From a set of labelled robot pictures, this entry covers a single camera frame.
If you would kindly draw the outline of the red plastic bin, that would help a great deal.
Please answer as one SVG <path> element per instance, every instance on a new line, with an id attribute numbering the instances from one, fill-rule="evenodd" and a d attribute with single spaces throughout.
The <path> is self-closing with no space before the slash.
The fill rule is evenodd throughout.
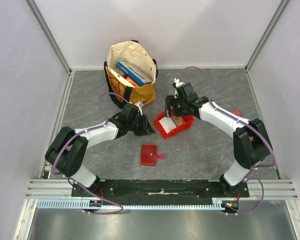
<path id="1" fill-rule="evenodd" d="M 162 135 L 162 137 L 164 139 L 167 139 L 169 137 L 174 137 L 176 134 L 180 133 L 181 131 L 187 130 L 191 127 L 192 123 L 195 121 L 195 118 L 192 115 L 188 115 L 188 116 L 182 116 L 183 119 L 185 120 L 185 123 L 181 126 L 177 126 L 177 128 L 175 128 L 174 130 L 172 130 L 169 133 L 166 133 L 164 131 L 164 129 L 162 128 L 162 126 L 159 123 L 159 120 L 162 119 L 165 116 L 164 112 L 161 112 L 154 120 L 154 124 L 157 127 L 157 129 L 159 130 L 160 134 Z"/>

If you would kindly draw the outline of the red leather card holder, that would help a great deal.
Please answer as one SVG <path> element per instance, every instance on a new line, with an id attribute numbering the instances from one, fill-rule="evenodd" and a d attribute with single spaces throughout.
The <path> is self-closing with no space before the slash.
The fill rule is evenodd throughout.
<path id="1" fill-rule="evenodd" d="M 143 144 L 140 152 L 140 165 L 147 167 L 155 167 L 158 159 L 165 159 L 166 153 L 158 153 L 156 144 Z"/>

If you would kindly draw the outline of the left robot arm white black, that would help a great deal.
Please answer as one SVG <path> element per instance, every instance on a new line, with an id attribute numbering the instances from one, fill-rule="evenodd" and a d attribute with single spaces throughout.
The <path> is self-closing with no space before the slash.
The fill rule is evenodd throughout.
<path id="1" fill-rule="evenodd" d="M 100 178 L 83 165 L 86 150 L 123 137 L 128 132 L 133 132 L 138 137 L 155 133 L 147 115 L 137 104 L 127 103 L 111 118 L 88 128 L 62 127 L 48 147 L 44 158 L 52 165 L 52 171 L 58 170 L 75 184 L 81 184 L 82 190 L 93 197 L 100 192 Z"/>

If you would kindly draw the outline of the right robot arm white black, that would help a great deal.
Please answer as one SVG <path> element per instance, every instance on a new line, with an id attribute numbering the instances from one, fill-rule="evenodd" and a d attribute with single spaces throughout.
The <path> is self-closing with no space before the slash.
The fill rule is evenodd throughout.
<path id="1" fill-rule="evenodd" d="M 233 140 L 234 162 L 219 178 L 219 191 L 223 196 L 232 196 L 253 169 L 262 167 L 261 162 L 266 157 L 275 158 L 265 125 L 260 119 L 239 117 L 206 96 L 198 97 L 190 83 L 177 78 L 172 86 L 175 93 L 165 98 L 166 117 L 193 116 L 214 125 Z"/>

